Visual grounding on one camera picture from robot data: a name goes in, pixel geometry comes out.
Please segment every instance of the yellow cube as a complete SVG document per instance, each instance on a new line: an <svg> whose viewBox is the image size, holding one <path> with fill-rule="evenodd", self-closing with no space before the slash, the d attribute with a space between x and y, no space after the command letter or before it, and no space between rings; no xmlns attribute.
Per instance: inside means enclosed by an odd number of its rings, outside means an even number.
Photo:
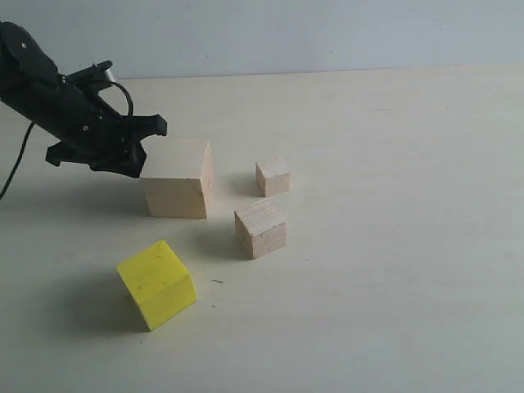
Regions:
<svg viewBox="0 0 524 393"><path fill-rule="evenodd" d="M189 272L163 240L117 270L150 331L197 300Z"/></svg>

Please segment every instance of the robotic arm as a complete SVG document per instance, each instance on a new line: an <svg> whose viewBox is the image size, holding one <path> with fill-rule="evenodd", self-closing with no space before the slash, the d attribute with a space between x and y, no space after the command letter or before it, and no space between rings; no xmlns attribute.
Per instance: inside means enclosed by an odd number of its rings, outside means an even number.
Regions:
<svg viewBox="0 0 524 393"><path fill-rule="evenodd" d="M61 75L25 29L0 22L0 100L60 140L47 149L46 161L137 178L147 157L141 141L165 136L167 123L159 115L134 116L133 101L115 82L111 67L104 61ZM99 97L110 86L124 92L127 115Z"/></svg>

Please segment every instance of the table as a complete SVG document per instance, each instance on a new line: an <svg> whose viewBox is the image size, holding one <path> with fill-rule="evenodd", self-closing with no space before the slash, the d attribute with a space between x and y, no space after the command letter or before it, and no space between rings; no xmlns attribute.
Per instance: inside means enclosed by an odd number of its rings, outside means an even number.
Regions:
<svg viewBox="0 0 524 393"><path fill-rule="evenodd" d="M35 129L0 203L2 391L522 391L524 65L124 84L211 141L210 217L148 217ZM0 106L2 179L27 124ZM233 210L279 154L288 244L247 260ZM115 267L160 239L198 301L147 333Z"/></svg>

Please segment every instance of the cube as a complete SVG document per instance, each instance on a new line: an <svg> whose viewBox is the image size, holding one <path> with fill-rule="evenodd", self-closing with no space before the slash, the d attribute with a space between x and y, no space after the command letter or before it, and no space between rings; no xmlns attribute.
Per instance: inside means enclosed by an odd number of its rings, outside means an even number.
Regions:
<svg viewBox="0 0 524 393"><path fill-rule="evenodd" d="M257 201L235 211L235 229L238 239L252 259L286 244L286 220L270 199Z"/></svg>
<svg viewBox="0 0 524 393"><path fill-rule="evenodd" d="M150 331L197 300L191 276L165 241L117 267Z"/></svg>
<svg viewBox="0 0 524 393"><path fill-rule="evenodd" d="M155 217L205 219L215 185L208 141L152 138L140 182Z"/></svg>
<svg viewBox="0 0 524 393"><path fill-rule="evenodd" d="M281 156L255 164L256 183L264 197L270 197L290 189L291 175Z"/></svg>

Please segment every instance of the white wall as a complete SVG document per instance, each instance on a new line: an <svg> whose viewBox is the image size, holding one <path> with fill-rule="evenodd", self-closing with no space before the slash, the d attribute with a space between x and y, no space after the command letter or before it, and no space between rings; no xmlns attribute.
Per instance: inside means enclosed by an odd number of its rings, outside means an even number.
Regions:
<svg viewBox="0 0 524 393"><path fill-rule="evenodd" d="M69 73L259 74L524 61L522 0L3 0Z"/></svg>

